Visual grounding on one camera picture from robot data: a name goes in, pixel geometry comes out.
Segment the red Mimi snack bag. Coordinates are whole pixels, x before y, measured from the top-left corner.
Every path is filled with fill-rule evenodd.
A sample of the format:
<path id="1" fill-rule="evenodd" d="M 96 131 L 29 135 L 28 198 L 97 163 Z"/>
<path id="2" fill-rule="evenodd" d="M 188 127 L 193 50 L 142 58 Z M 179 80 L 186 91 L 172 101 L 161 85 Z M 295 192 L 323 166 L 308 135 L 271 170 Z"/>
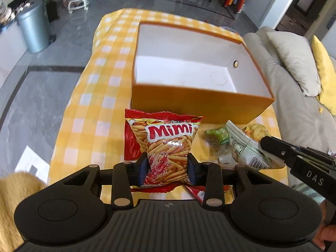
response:
<path id="1" fill-rule="evenodd" d="M 135 189 L 162 189 L 170 184 L 190 184 L 187 156 L 203 117 L 172 112 L 147 113 L 125 109 L 125 156 L 134 143 L 145 153 L 149 167 Z"/>

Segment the orange cardboard box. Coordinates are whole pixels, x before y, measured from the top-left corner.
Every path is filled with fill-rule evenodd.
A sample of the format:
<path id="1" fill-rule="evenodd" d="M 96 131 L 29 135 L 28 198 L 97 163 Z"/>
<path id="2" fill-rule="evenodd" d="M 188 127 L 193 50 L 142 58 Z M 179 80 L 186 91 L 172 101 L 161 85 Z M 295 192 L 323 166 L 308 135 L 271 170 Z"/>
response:
<path id="1" fill-rule="evenodd" d="M 274 102 L 260 67 L 236 34 L 159 22 L 139 24 L 132 109 L 247 124 Z"/>

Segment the yellow fuzzy rug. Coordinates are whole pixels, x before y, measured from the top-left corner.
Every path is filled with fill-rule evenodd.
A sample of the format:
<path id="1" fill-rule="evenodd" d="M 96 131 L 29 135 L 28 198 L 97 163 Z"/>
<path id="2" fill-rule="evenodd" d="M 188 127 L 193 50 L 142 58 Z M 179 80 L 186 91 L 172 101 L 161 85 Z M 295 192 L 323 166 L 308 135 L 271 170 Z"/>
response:
<path id="1" fill-rule="evenodd" d="M 0 249 L 14 251 L 23 243 L 14 222 L 15 209 L 25 198 L 47 185 L 28 172 L 15 172 L 3 177 L 0 185 Z"/>

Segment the green snack packet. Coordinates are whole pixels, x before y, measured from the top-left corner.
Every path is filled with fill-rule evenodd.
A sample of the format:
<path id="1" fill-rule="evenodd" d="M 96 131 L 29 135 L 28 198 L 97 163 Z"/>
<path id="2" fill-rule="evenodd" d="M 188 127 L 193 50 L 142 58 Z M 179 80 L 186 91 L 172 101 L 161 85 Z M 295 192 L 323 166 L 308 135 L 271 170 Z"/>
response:
<path id="1" fill-rule="evenodd" d="M 209 129 L 203 133 L 220 165 L 232 169 L 238 164 L 248 165 L 257 170 L 281 169 L 283 160 L 261 149 L 260 142 L 247 136 L 231 121 L 224 127 Z"/>

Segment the red cracker packet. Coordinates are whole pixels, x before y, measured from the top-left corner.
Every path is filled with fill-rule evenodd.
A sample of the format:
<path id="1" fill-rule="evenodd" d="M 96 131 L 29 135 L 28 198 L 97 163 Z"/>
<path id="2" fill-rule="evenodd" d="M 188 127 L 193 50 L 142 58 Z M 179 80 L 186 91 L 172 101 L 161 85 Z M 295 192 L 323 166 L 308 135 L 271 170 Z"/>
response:
<path id="1" fill-rule="evenodd" d="M 185 186 L 185 188 L 191 193 L 191 195 L 196 198 L 200 203 L 203 202 L 205 196 L 205 187 L 202 186 Z"/>

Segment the yellow cushion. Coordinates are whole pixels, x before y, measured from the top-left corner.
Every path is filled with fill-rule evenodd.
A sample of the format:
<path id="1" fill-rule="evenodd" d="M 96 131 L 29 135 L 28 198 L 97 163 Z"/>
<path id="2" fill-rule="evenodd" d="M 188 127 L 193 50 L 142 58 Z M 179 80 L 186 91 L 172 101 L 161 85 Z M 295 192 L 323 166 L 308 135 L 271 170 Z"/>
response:
<path id="1" fill-rule="evenodd" d="M 319 79 L 321 82 L 321 91 L 317 99 L 320 104 L 335 116 L 335 70 L 333 62 L 322 42 L 314 35 L 311 41 L 311 49 L 315 59 L 315 64 L 318 70 Z"/>

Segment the small white rolling stool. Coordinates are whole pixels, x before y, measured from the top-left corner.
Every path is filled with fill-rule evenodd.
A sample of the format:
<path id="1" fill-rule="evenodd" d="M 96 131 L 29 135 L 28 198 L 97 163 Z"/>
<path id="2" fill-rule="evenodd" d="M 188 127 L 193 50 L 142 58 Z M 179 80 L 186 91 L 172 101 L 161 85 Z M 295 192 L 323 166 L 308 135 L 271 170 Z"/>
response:
<path id="1" fill-rule="evenodd" d="M 85 11 L 89 10 L 89 1 L 88 0 L 69 0 L 67 5 L 67 10 L 69 14 L 72 14 L 74 10 L 84 9 Z"/>

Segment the grey metal trash can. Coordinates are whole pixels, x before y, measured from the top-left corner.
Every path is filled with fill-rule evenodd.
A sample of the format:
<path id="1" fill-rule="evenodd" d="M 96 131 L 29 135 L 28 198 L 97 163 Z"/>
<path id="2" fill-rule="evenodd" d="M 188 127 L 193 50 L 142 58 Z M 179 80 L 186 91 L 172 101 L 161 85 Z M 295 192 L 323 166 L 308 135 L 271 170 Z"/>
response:
<path id="1" fill-rule="evenodd" d="M 50 45 L 50 24 L 44 2 L 27 3 L 16 19 L 30 53 L 39 53 Z"/>

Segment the beige cushion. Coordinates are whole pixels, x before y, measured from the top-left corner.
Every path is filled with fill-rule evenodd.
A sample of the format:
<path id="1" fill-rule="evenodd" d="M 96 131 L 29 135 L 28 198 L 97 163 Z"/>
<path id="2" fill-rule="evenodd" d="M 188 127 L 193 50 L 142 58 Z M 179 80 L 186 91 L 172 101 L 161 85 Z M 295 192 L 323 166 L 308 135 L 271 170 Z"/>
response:
<path id="1" fill-rule="evenodd" d="M 266 34 L 284 66 L 299 84 L 302 93 L 308 97 L 318 96 L 321 92 L 321 82 L 307 39 L 285 31 Z"/>

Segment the yellow checkered tablecloth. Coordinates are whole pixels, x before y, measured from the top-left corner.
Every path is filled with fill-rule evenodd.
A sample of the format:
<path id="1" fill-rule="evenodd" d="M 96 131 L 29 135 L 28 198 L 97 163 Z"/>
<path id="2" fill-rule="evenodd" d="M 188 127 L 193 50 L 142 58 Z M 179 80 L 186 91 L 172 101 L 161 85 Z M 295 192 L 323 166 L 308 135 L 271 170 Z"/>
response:
<path id="1" fill-rule="evenodd" d="M 139 24 L 146 21 L 205 31 L 217 27 L 150 10 L 120 9 L 104 15 L 95 31 L 90 60 L 64 112 L 51 159 L 50 184 L 88 165 L 108 169 L 123 161 L 137 159 L 138 150 L 124 155 L 125 109 L 131 108 L 132 69 Z M 225 124 L 210 124 L 203 119 L 200 130 Z"/>

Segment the beige sofa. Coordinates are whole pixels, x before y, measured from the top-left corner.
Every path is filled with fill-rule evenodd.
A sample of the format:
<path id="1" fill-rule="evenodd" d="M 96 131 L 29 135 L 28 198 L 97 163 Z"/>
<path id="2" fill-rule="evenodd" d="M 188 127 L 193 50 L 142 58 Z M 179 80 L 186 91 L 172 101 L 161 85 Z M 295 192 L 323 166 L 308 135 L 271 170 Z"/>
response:
<path id="1" fill-rule="evenodd" d="M 280 62 L 267 37 L 272 32 L 263 27 L 247 33 L 243 39 L 268 80 L 276 101 L 273 103 L 281 137 L 284 141 L 322 152 L 335 151 L 335 116 L 315 97 L 304 96 L 299 84 Z"/>

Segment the yellow biscuit packet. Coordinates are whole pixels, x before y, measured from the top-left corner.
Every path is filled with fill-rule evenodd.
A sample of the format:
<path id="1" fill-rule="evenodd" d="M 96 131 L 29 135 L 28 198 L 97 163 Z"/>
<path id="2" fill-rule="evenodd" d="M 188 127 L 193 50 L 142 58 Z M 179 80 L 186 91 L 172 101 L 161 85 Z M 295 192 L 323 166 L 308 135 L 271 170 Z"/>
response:
<path id="1" fill-rule="evenodd" d="M 257 142 L 260 142 L 260 140 L 265 136 L 270 136 L 270 133 L 266 127 L 259 123 L 247 125 L 245 128 L 243 128 L 243 132 Z"/>

